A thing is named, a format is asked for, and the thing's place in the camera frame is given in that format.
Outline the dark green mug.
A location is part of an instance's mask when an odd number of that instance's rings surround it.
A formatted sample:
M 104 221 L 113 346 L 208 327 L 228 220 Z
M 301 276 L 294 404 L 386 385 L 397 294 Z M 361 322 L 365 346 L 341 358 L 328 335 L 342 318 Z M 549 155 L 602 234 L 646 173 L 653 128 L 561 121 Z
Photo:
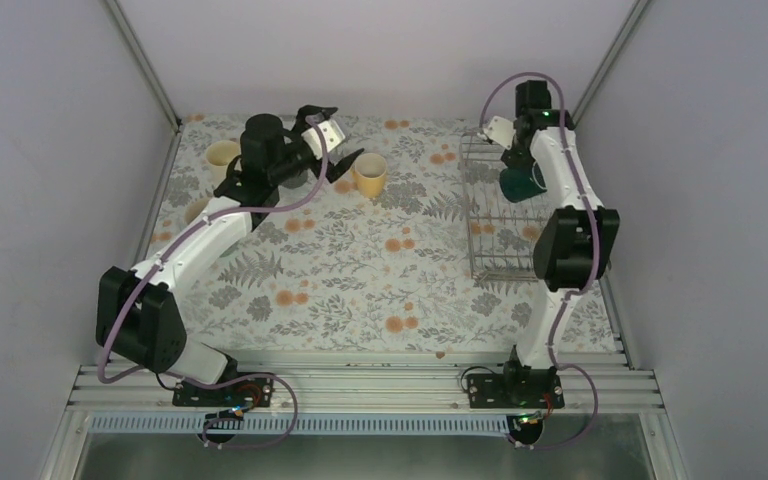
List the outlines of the dark green mug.
M 499 187 L 504 198 L 511 203 L 523 202 L 548 190 L 537 163 L 526 169 L 505 168 L 499 174 Z
M 309 177 L 309 171 L 302 170 L 300 173 L 284 180 L 281 183 L 281 186 L 287 189 L 297 189 L 304 186 L 307 183 L 308 177 Z

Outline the yellow mug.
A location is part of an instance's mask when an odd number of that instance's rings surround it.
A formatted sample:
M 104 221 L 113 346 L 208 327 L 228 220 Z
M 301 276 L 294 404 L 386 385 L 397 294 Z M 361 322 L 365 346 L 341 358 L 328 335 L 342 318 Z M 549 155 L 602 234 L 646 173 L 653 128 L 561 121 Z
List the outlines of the yellow mug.
M 378 197 L 384 190 L 388 174 L 386 159 L 376 153 L 363 153 L 352 166 L 358 192 L 367 199 Z

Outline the cream ribbed mug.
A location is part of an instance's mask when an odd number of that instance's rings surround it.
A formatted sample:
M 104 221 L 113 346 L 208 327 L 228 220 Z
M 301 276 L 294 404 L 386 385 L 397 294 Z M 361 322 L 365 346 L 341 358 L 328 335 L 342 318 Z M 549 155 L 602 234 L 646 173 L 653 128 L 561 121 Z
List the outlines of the cream ribbed mug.
M 240 153 L 240 145 L 232 140 L 220 140 L 208 146 L 205 161 L 214 186 L 226 178 L 228 166 Z

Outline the floral white mug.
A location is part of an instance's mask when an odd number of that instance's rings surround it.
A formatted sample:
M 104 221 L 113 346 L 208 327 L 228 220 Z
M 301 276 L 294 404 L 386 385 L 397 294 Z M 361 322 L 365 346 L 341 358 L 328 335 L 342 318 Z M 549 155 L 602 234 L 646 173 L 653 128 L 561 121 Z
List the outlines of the floral white mug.
M 250 215 L 239 209 L 240 204 L 227 197 L 204 198 L 194 204 L 187 212 L 187 229 L 177 237 L 182 240 L 177 252 L 187 261 L 208 263 L 230 255 L 251 227 Z

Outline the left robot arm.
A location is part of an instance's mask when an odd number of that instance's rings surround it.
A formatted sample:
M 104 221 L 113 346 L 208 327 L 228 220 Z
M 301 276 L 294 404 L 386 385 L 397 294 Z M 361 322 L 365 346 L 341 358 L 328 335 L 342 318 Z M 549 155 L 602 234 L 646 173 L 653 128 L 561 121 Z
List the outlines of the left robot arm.
M 201 213 L 154 255 L 102 275 L 95 332 L 101 383 L 148 370 L 197 387 L 215 405 L 236 396 L 235 360 L 189 338 L 176 296 L 269 215 L 305 206 L 349 170 L 358 152 L 330 159 L 346 140 L 336 112 L 305 105 L 290 128 L 273 114 L 250 117 Z

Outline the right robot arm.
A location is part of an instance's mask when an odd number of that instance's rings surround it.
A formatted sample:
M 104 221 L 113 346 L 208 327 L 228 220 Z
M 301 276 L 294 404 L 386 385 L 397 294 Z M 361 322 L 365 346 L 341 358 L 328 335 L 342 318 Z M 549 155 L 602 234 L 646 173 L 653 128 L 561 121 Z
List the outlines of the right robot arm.
M 504 148 L 499 176 L 504 198 L 521 203 L 545 193 L 554 208 L 533 247 L 538 299 L 503 368 L 501 391 L 515 407 L 556 397 L 563 368 L 557 342 L 579 298 L 604 274 L 620 226 L 618 211 L 605 207 L 591 187 L 574 124 L 564 107 L 553 107 L 549 85 L 547 80 L 517 85 L 515 118 L 501 122 L 497 141 Z

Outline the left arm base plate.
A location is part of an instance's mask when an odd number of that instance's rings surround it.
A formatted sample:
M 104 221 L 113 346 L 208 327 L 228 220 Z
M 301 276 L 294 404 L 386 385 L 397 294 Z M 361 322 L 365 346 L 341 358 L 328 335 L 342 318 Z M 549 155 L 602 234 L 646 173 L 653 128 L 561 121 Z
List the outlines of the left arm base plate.
M 266 373 L 237 372 L 221 378 L 229 386 L 209 388 L 183 381 L 175 388 L 172 404 L 176 407 L 210 407 L 217 409 L 268 407 L 274 390 L 274 378 Z

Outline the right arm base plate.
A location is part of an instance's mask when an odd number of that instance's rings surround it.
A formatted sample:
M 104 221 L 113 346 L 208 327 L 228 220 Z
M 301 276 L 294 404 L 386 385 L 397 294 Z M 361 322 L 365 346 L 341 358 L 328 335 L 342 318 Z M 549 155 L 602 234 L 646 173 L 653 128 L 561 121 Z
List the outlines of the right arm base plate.
M 559 376 L 548 370 L 519 379 L 470 373 L 466 389 L 472 409 L 562 409 L 566 405 Z

